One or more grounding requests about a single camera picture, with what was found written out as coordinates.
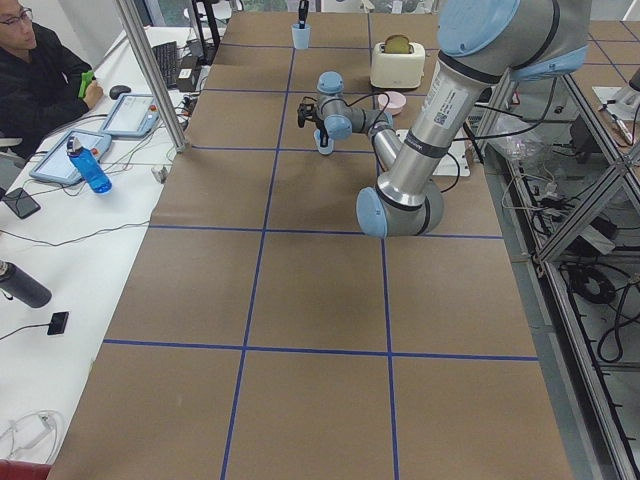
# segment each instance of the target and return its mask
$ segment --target white bowl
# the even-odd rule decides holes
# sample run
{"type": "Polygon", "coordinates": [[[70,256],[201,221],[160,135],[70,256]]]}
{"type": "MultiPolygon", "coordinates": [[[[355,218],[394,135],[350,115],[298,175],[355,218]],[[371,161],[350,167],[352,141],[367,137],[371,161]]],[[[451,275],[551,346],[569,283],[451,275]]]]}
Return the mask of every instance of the white bowl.
{"type": "Polygon", "coordinates": [[[378,108],[385,112],[389,112],[391,115],[398,115],[402,112],[402,109],[407,103],[407,99],[400,92],[388,91],[378,95],[378,108]]]}

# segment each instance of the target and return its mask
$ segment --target black bottle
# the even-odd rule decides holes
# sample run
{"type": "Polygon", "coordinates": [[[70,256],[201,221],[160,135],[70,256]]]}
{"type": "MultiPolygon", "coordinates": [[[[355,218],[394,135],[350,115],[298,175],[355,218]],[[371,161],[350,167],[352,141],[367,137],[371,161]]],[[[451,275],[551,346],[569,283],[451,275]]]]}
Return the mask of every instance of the black bottle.
{"type": "Polygon", "coordinates": [[[32,308],[40,308],[51,300],[51,292],[13,263],[0,260],[0,289],[32,308]]]}

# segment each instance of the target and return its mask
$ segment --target man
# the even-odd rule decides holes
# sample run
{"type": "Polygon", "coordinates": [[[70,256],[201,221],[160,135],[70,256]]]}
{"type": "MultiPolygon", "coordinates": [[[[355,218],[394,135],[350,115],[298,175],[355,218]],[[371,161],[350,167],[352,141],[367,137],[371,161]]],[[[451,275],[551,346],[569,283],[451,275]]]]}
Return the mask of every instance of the man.
{"type": "Polygon", "coordinates": [[[93,81],[78,98],[80,76],[91,66],[32,18],[18,0],[0,0],[0,132],[22,138],[11,149],[25,159],[49,132],[81,117],[103,95],[93,81]]]}

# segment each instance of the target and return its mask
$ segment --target white desk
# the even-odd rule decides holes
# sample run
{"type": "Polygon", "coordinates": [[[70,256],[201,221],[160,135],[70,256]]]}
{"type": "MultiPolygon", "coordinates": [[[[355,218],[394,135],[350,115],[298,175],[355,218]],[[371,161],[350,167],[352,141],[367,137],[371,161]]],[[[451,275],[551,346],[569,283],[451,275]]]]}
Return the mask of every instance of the white desk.
{"type": "MultiPolygon", "coordinates": [[[[180,46],[189,29],[149,28],[147,34],[151,45],[176,40],[180,46]]],[[[105,94],[117,84],[129,85],[136,93],[149,93],[126,40],[108,55],[96,70],[96,77],[105,94]]],[[[176,91],[171,96],[177,105],[183,94],[176,91]]],[[[107,113],[113,103],[105,95],[87,115],[107,113]]],[[[80,120],[78,128],[95,131],[103,120],[86,123],[80,120]]],[[[53,146],[63,134],[46,139],[40,150],[53,146]]],[[[132,140],[114,140],[103,164],[115,163],[137,144],[132,140]]],[[[96,195],[88,186],[75,197],[61,190],[39,194],[35,198],[42,206],[41,211],[25,220],[19,220],[6,205],[0,204],[0,229],[59,243],[101,229],[144,223],[162,191],[150,165],[170,164],[174,154],[169,135],[161,127],[149,145],[132,157],[129,169],[111,176],[113,189],[108,195],[96,195]]],[[[12,188],[26,183],[25,189],[31,194],[55,189],[29,181],[29,171],[37,160],[24,168],[12,188]]],[[[108,167],[120,169],[119,165],[105,168],[108,167]]],[[[58,443],[64,438],[145,232],[143,225],[60,247],[39,246],[0,234],[0,258],[19,266],[53,294],[51,301],[40,309],[0,297],[0,336],[26,325],[48,323],[54,312],[70,312],[63,335],[49,337],[46,328],[33,328],[0,341],[0,434],[12,420],[35,411],[53,410],[65,419],[58,443]]],[[[35,428],[32,420],[26,422],[24,438],[35,428]]],[[[43,463],[53,444],[54,438],[49,436],[37,448],[14,459],[43,463]]],[[[0,441],[0,458],[6,457],[9,449],[8,439],[0,441]]]]}

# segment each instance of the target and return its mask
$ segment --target black shirt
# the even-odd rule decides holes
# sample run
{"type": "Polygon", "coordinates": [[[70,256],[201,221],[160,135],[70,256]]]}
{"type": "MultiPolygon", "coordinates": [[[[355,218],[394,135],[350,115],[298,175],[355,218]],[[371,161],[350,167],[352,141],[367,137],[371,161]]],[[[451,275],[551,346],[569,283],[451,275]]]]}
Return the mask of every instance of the black shirt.
{"type": "Polygon", "coordinates": [[[80,75],[91,66],[60,43],[52,30],[33,24],[37,46],[27,63],[0,47],[0,132],[20,137],[11,149],[32,155],[53,129],[89,108],[78,98],[80,75]]]}

